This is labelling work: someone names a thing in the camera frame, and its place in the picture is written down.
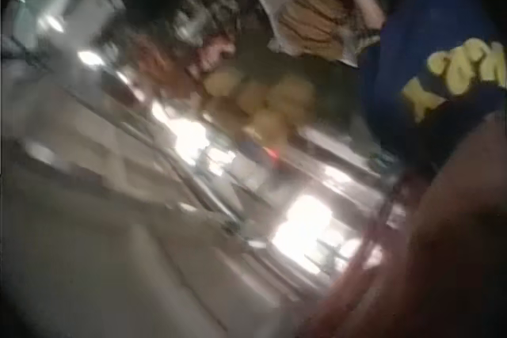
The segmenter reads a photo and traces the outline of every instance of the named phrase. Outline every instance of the red light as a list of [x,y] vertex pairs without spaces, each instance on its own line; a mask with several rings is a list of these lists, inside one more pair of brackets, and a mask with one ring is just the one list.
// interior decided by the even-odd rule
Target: red light
[[274,160],[277,160],[278,159],[278,153],[275,151],[275,150],[270,150],[269,148],[265,148],[265,151],[268,153],[268,155],[274,159]]

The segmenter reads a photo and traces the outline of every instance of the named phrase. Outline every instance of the vendor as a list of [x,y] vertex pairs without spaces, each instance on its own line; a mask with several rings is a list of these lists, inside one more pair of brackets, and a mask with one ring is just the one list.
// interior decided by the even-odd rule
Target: vendor
[[[234,54],[239,8],[246,8],[248,1],[122,0],[124,12],[115,16],[100,41],[112,40],[121,47],[119,64],[133,66],[147,78],[153,87],[148,93],[185,99],[200,89],[199,81],[207,72]],[[189,11],[186,8],[191,10],[185,17],[203,13],[206,21],[194,23],[199,28],[184,31],[192,35],[190,41],[177,33],[177,20]]]
[[506,107],[505,51],[479,0],[402,0],[386,18],[353,0],[361,102],[382,147],[432,176],[489,113]]

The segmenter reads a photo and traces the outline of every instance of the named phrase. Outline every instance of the sleeve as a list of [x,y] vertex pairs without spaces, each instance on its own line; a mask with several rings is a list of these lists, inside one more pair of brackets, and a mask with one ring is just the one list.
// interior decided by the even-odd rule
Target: sleeve
[[365,29],[358,36],[356,57],[360,61],[362,53],[374,44],[380,42],[380,31],[378,29]]

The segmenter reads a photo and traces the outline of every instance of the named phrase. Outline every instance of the person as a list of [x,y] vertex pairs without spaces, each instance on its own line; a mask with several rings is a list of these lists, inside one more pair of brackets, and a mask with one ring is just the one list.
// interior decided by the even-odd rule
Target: person
[[360,36],[360,97],[373,135],[433,177],[485,115],[505,107],[505,51],[480,0],[401,0],[386,17],[353,0]]
[[137,71],[155,86],[154,95],[165,93],[173,99],[188,99],[193,93],[204,93],[200,80],[213,71],[224,56],[235,53],[234,40],[224,35],[212,36],[187,62],[156,44],[150,36],[134,37]]
[[357,293],[364,275],[336,289],[298,338],[506,336],[506,230],[507,119],[496,112],[436,175],[370,291]]

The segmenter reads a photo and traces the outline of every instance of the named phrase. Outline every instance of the blue shirt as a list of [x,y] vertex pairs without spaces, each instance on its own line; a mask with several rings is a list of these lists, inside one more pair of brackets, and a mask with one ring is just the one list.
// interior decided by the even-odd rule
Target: blue shirt
[[504,48],[479,0],[402,0],[360,68],[372,133],[413,165],[437,169],[507,104]]

